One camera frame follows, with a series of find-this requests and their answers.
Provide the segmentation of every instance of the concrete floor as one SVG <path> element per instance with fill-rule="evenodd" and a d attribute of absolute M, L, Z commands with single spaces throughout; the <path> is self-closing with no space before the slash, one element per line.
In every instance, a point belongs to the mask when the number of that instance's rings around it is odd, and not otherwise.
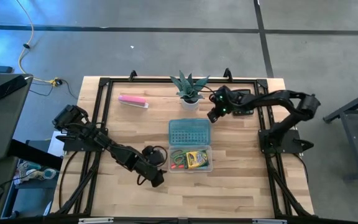
<path fill-rule="evenodd" d="M 260 0 L 266 29 L 358 30 L 358 0 Z M 251 0 L 22 0 L 35 24 L 114 27 L 257 28 Z M 15 1 L 0 0 L 0 24 L 28 24 Z M 20 70 L 17 58 L 29 31 L 0 30 L 0 65 Z M 322 117 L 358 96 L 358 35 L 267 35 L 274 77 L 290 90 L 316 93 L 322 105 L 314 120 L 300 123 L 304 139 L 315 143 L 305 153 L 315 213 L 324 218 L 358 221 L 358 181 L 342 177 L 356 171 L 342 124 Z M 66 79 L 78 94 L 85 75 L 221 76 L 229 67 L 236 77 L 267 77 L 259 34 L 148 32 L 35 33 L 23 61 L 27 72 Z M 47 92 L 44 86 L 31 89 Z M 73 104 L 65 86 L 49 97 L 29 94 L 15 138 L 47 139 L 51 120 Z"/>

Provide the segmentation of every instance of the wooden table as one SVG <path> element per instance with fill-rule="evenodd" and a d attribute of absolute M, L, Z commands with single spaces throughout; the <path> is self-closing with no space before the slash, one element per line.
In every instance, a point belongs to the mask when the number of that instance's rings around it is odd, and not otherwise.
<path fill-rule="evenodd" d="M 78 106 L 92 116 L 100 77 L 84 77 Z M 285 89 L 281 78 L 268 80 L 269 91 Z M 222 84 L 208 84 L 217 89 Z M 254 87 L 245 84 L 226 84 L 231 89 Z M 172 83 L 115 83 L 109 107 L 107 128 L 114 141 L 142 150 L 147 145 L 168 145 L 168 122 L 171 119 L 207 118 L 213 107 L 201 100 L 197 111 L 184 111 L 177 88 Z M 150 107 L 145 110 L 118 102 L 119 95 L 141 96 Z M 98 121 L 101 121 L 104 100 Z M 285 108 L 274 106 L 276 121 L 288 115 Z M 199 217 L 199 218 L 272 218 L 273 208 L 267 178 L 265 159 L 260 152 L 257 132 L 258 116 L 233 117 L 231 114 L 212 124 L 211 147 L 213 171 L 210 173 L 166 173 L 165 182 L 153 188 L 150 182 L 136 184 L 137 174 L 117 165 L 104 152 L 98 172 L 92 216 L 111 217 Z M 68 157 L 63 161 L 62 170 Z M 78 185 L 84 153 L 79 152 L 70 163 L 62 188 L 63 203 Z M 302 163 L 291 154 L 283 154 L 287 184 L 304 208 L 313 213 Z M 58 188 L 52 211 L 58 210 Z M 284 211 L 282 193 L 278 190 L 280 208 Z M 83 197 L 81 210 L 86 198 Z"/>

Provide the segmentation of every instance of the potted plant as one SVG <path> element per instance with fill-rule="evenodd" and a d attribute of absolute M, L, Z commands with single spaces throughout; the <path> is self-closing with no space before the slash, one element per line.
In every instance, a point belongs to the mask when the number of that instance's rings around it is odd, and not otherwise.
<path fill-rule="evenodd" d="M 179 71 L 179 77 L 179 80 L 175 77 L 170 78 L 173 84 L 175 84 L 179 89 L 177 95 L 180 96 L 182 107 L 185 110 L 197 109 L 199 99 L 204 98 L 202 95 L 199 95 L 198 92 L 204 88 L 204 86 L 208 82 L 209 76 L 198 80 L 196 83 L 193 82 L 191 74 L 186 79 L 185 75 L 181 71 Z"/>

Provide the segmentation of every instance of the blue container lid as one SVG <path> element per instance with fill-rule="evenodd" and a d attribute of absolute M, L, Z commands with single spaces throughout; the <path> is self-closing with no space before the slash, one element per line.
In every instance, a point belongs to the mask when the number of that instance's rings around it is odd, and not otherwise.
<path fill-rule="evenodd" d="M 171 146 L 201 146 L 211 144 L 211 123 L 208 119 L 176 119 L 169 121 Z"/>

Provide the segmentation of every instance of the succulent plant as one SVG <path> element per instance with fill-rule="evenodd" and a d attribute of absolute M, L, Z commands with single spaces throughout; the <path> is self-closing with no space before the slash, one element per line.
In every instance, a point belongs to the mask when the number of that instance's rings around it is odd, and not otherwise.
<path fill-rule="evenodd" d="M 175 77 L 170 78 L 173 84 L 178 87 L 179 92 L 177 92 L 177 95 L 179 95 L 180 98 L 188 103 L 196 103 L 197 100 L 204 98 L 202 95 L 199 95 L 198 92 L 204 88 L 208 82 L 209 76 L 198 80 L 196 83 L 193 82 L 191 74 L 186 79 L 185 75 L 179 71 L 179 77 L 179 80 Z"/>

